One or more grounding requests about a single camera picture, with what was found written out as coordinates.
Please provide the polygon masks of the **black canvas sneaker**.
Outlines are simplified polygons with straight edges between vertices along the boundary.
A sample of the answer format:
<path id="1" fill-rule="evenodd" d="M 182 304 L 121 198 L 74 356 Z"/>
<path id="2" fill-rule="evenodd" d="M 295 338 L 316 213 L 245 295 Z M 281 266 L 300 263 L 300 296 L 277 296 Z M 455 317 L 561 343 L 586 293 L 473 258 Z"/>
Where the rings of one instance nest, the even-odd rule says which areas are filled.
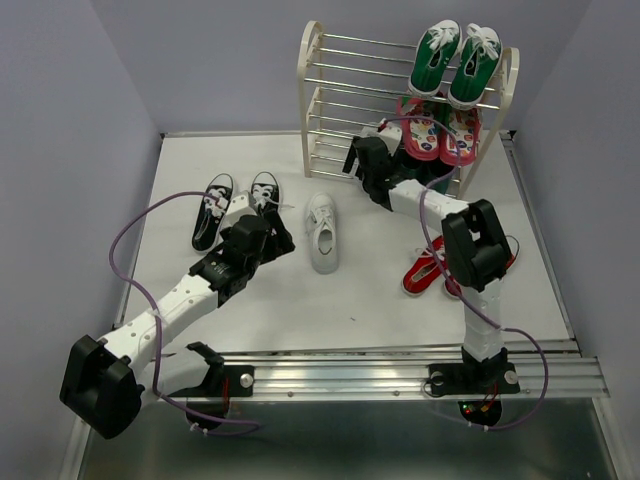
<path id="1" fill-rule="evenodd" d="M 228 173 L 218 174 L 206 187 L 191 239 L 192 248 L 197 252 L 206 252 L 214 247 L 233 198 L 234 187 L 234 179 Z"/>
<path id="2" fill-rule="evenodd" d="M 256 214 L 267 220 L 272 214 L 282 209 L 293 209 L 294 206 L 283 200 L 281 186 L 276 177 L 269 171 L 259 172 L 250 186 Z"/>

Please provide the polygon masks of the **right pink patterned slipper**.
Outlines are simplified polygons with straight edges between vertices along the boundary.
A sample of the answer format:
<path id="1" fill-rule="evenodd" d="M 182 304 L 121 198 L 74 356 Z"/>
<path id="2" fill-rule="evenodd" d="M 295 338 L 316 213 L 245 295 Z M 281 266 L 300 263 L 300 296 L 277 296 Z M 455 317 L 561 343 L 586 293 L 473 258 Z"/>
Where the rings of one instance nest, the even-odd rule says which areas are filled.
<path id="1" fill-rule="evenodd" d="M 439 140 L 439 158 L 448 165 L 465 167 L 477 158 L 482 117 L 476 108 L 457 110 L 451 106 L 444 108 L 441 123 L 450 131 L 450 136 L 441 131 Z"/>

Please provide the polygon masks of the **red canvas sneaker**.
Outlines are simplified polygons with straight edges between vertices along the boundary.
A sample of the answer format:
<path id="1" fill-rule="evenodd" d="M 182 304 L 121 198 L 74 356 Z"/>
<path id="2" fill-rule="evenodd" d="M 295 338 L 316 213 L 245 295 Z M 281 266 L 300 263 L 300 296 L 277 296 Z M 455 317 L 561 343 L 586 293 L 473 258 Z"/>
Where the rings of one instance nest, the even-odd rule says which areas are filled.
<path id="1" fill-rule="evenodd" d="M 511 257 L 506 264 L 506 269 L 509 270 L 518 259 L 520 253 L 520 242 L 513 235 L 507 235 L 506 240 L 511 249 Z M 444 283 L 444 289 L 446 294 L 451 298 L 455 298 L 461 292 L 461 287 L 453 277 L 449 277 L 449 279 Z"/>
<path id="2" fill-rule="evenodd" d="M 414 263 L 402 279 L 402 290 L 410 296 L 419 296 L 442 275 L 434 255 L 427 247 L 414 250 Z"/>

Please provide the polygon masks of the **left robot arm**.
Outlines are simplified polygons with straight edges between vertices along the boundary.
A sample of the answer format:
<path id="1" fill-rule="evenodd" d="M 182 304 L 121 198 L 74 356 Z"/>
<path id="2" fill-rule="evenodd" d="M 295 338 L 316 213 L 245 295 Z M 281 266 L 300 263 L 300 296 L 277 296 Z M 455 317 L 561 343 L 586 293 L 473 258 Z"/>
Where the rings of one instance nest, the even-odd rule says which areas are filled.
<path id="1" fill-rule="evenodd" d="M 99 339 L 71 347 L 60 400 L 104 439 L 121 434 L 157 400 L 184 411 L 204 435 L 252 433 L 259 424 L 229 418 L 231 395 L 251 396 L 254 369 L 225 364 L 201 341 L 177 353 L 162 350 L 189 326 L 241 292 L 260 265 L 291 253 L 292 236 L 275 210 L 243 215 L 223 242 L 189 268 L 147 310 Z"/>

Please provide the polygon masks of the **white sneaker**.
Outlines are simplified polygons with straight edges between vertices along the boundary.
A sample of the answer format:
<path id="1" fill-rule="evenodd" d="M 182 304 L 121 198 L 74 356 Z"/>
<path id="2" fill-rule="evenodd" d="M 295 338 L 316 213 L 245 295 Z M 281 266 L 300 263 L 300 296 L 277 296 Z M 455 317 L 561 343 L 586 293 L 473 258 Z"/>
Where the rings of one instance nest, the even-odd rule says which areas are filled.
<path id="1" fill-rule="evenodd" d="M 309 200 L 305 227 L 313 269 L 319 274 L 335 272 L 339 266 L 337 210 L 329 194 L 318 192 Z"/>

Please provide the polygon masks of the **right red canvas sneaker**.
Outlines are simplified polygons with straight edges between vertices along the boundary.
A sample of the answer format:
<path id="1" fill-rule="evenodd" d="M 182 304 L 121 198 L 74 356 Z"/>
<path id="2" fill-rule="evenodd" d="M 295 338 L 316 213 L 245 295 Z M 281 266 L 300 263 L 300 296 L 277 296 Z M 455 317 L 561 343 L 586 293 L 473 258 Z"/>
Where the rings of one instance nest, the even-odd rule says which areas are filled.
<path id="1" fill-rule="evenodd" d="M 507 235 L 506 240 L 511 249 L 511 257 L 506 264 L 506 269 L 509 270 L 518 259 L 520 253 L 520 242 L 513 235 Z M 455 298 L 461 292 L 461 287 L 453 277 L 449 277 L 449 279 L 444 283 L 444 289 L 446 294 L 451 298 Z"/>

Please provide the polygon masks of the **cream metal shoe shelf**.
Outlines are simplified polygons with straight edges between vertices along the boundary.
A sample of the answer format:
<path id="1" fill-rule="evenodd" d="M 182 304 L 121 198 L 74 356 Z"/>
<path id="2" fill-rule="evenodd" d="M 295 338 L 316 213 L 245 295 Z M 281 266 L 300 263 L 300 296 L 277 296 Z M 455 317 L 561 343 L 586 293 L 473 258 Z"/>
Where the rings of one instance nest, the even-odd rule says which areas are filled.
<path id="1" fill-rule="evenodd" d="M 413 43 L 373 40 L 325 31 L 309 21 L 300 42 L 297 88 L 306 177 L 346 180 L 342 171 L 352 138 L 395 112 L 396 101 L 411 95 L 408 79 Z M 466 192 L 513 101 L 520 52 L 504 47 L 498 71 L 476 106 L 485 126 L 477 160 L 453 175 L 450 196 Z"/>

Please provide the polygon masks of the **green canvas sneaker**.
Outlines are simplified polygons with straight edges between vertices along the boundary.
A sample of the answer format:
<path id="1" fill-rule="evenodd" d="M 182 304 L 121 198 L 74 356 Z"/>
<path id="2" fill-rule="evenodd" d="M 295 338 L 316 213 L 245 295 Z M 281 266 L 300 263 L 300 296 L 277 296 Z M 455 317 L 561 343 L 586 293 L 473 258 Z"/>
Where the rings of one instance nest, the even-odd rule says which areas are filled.
<path id="1" fill-rule="evenodd" d="M 475 23 L 467 25 L 459 65 L 447 93 L 455 109 L 469 110 L 481 101 L 499 67 L 502 51 L 502 42 L 494 29 Z"/>
<path id="2" fill-rule="evenodd" d="M 456 21 L 442 20 L 429 27 L 418 42 L 408 79 L 409 90 L 421 97 L 434 96 L 461 45 L 461 27 Z"/>

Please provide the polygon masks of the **aluminium mounting rail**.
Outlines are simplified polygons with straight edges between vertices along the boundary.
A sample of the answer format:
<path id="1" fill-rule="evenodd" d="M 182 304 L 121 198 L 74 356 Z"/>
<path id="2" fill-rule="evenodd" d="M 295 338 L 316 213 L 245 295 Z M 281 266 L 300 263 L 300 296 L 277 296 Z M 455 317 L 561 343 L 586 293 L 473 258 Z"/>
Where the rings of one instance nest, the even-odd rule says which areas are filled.
<path id="1" fill-rule="evenodd" d="M 228 355 L 207 359 L 183 350 L 163 358 L 159 389 L 169 395 L 189 381 L 203 378 L 209 366 L 252 365 L 253 396 L 240 402 L 340 402 L 419 400 L 534 400 L 603 398 L 609 395 L 600 365 L 577 354 L 552 355 L 547 360 L 528 352 L 513 358 L 521 391 L 518 394 L 434 397 L 427 391 L 427 366 L 459 363 L 450 353 L 309 353 L 304 355 Z"/>

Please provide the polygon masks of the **right green canvas sneaker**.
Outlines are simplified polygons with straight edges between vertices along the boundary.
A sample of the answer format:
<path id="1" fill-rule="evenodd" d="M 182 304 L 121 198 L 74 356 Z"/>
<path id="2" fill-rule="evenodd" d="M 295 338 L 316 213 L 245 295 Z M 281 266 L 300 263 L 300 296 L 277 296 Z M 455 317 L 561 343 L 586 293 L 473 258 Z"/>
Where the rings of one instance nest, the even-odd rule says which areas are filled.
<path id="1" fill-rule="evenodd" d="M 467 25 L 459 65 L 447 93 L 455 109 L 469 110 L 481 101 L 499 67 L 502 51 L 502 42 L 494 29 L 475 23 Z"/>

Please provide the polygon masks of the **dark green shoe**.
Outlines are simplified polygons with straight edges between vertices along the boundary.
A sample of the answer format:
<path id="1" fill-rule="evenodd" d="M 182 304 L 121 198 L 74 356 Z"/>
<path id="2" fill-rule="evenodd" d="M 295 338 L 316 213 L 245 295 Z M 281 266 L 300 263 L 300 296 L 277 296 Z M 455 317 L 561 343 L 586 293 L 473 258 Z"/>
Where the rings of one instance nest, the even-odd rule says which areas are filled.
<path id="1" fill-rule="evenodd" d="M 413 158 L 405 149 L 396 152 L 394 159 L 396 160 L 396 174 L 404 179 L 415 179 L 419 183 L 422 182 L 422 164 L 423 162 Z"/>
<path id="2" fill-rule="evenodd" d="M 453 166 L 445 164 L 439 159 L 425 162 L 422 166 L 421 184 L 426 186 L 430 182 L 437 180 L 440 177 L 444 177 L 444 180 L 439 180 L 432 186 L 432 188 L 439 193 L 446 194 L 449 189 L 451 178 L 453 176 L 453 171 Z"/>

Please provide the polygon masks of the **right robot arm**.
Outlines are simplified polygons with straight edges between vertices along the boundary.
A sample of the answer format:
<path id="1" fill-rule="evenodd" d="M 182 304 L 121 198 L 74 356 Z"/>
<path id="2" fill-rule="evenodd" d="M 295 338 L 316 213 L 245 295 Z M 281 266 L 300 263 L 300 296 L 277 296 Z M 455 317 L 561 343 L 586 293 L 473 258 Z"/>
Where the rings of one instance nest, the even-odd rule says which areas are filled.
<path id="1" fill-rule="evenodd" d="M 444 242 L 444 277 L 459 288 L 464 304 L 462 360 L 428 366 L 429 394 L 480 394 L 506 385 L 514 368 L 498 322 L 502 280 L 512 257 L 493 205 L 468 203 L 401 175 L 398 162 L 379 134 L 354 136 L 343 166 L 354 172 L 370 199 L 385 209 L 434 230 Z"/>

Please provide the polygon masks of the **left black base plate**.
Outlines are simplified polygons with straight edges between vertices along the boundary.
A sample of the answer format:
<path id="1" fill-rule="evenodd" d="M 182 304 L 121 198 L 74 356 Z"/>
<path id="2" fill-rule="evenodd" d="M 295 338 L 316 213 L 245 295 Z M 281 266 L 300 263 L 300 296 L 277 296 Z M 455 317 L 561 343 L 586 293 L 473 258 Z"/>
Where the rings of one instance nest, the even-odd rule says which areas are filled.
<path id="1" fill-rule="evenodd" d="M 171 397 L 249 398 L 253 396 L 255 368 L 252 365 L 209 366 L 199 381 L 189 381 L 184 388 L 174 388 Z"/>

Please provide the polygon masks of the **left dark green shoe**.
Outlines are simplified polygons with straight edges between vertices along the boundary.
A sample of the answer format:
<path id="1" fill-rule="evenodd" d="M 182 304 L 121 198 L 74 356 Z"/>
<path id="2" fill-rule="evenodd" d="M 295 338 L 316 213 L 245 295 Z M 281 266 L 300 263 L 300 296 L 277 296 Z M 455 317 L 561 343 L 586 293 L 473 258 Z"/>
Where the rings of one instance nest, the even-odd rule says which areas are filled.
<path id="1" fill-rule="evenodd" d="M 394 159 L 396 160 L 396 174 L 404 179 L 415 179 L 419 183 L 422 182 L 422 164 L 423 162 L 413 158 L 405 149 L 396 152 Z"/>

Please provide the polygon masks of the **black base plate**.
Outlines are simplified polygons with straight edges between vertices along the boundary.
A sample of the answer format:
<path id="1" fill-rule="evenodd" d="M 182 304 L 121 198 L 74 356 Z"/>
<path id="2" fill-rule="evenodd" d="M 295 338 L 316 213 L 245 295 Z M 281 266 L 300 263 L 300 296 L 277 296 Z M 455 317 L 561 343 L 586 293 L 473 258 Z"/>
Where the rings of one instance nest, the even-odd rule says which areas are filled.
<path id="1" fill-rule="evenodd" d="M 472 367 L 464 363 L 432 363 L 428 369 L 427 391 L 435 397 L 518 394 L 521 389 L 511 363 L 497 368 Z"/>
<path id="2" fill-rule="evenodd" d="M 255 368 L 252 365 L 209 366 L 199 381 L 189 381 L 184 388 L 174 388 L 171 397 L 249 398 L 253 396 Z"/>

